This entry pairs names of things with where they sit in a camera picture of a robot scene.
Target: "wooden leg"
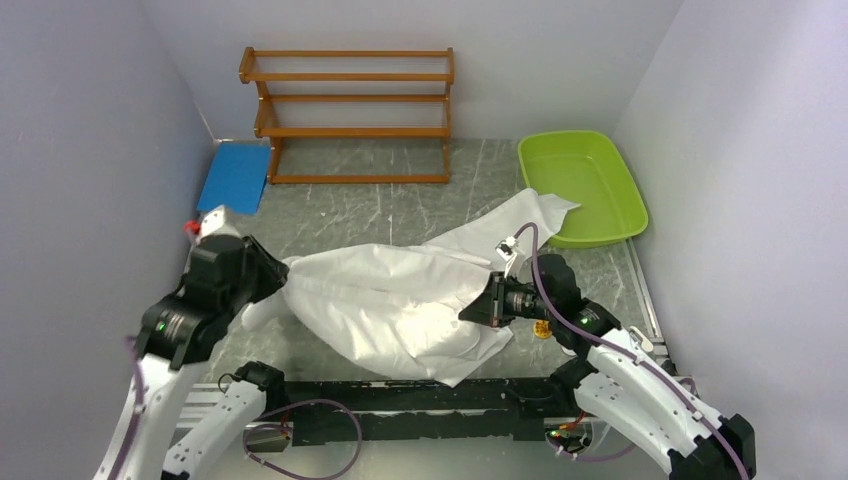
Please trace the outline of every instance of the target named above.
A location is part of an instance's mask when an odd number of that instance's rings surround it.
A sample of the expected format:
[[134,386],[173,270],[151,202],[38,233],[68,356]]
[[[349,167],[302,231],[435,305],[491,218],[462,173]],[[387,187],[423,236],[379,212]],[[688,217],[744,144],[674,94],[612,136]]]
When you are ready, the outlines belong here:
[[450,138],[442,139],[442,168],[445,175],[445,183],[450,180]]
[[274,183],[277,169],[280,168],[280,157],[283,155],[283,139],[271,138],[271,164],[268,165],[268,182]]

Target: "green plastic basin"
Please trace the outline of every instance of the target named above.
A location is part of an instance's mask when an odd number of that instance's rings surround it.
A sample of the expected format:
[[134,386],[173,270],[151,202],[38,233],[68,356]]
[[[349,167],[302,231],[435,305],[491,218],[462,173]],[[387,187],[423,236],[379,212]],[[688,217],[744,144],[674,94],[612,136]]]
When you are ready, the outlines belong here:
[[638,235],[648,212],[621,154],[605,135],[591,131],[531,135],[518,144],[524,183],[580,207],[548,240],[560,248],[600,247]]

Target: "gray wall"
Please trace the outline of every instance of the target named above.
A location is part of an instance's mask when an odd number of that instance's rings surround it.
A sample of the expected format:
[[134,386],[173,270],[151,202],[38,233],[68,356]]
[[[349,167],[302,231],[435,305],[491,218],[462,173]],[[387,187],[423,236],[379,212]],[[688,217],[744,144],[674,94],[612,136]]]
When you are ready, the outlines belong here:
[[[142,3],[180,64],[215,137],[248,139],[253,138],[256,88],[238,80],[239,61],[248,45],[266,49],[452,46],[457,68],[456,136],[514,138],[569,128],[610,134],[681,1]],[[409,106],[403,109],[410,111]],[[370,117],[370,109],[358,112],[328,106],[322,116],[364,123],[391,116],[375,113]]]
[[616,133],[663,332],[757,431],[758,478],[848,478],[848,10],[687,1]]
[[0,477],[94,475],[211,147],[135,0],[0,1]]

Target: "wooden rail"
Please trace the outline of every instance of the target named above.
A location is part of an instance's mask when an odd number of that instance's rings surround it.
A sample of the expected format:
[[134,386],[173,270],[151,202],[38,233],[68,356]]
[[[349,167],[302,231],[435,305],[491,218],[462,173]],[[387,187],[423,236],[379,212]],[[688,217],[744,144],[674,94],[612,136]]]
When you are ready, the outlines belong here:
[[[284,73],[262,72],[257,58],[444,58],[445,73]],[[254,82],[259,107],[253,133],[271,141],[268,180],[271,183],[447,183],[450,180],[450,137],[452,131],[450,89],[454,81],[453,49],[447,50],[255,50],[244,49],[239,80]],[[443,94],[271,94],[268,82],[440,82]],[[281,103],[441,103],[443,123],[436,127],[288,127],[280,124],[276,104]],[[435,175],[279,175],[284,138],[316,137],[422,137],[442,141],[441,174]]]

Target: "yellow object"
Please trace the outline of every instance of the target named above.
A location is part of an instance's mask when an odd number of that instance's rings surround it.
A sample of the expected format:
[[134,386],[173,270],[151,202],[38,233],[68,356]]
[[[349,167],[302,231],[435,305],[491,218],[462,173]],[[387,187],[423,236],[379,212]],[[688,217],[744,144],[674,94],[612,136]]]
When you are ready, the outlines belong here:
[[547,320],[536,320],[533,324],[533,333],[541,339],[551,338],[551,324]]

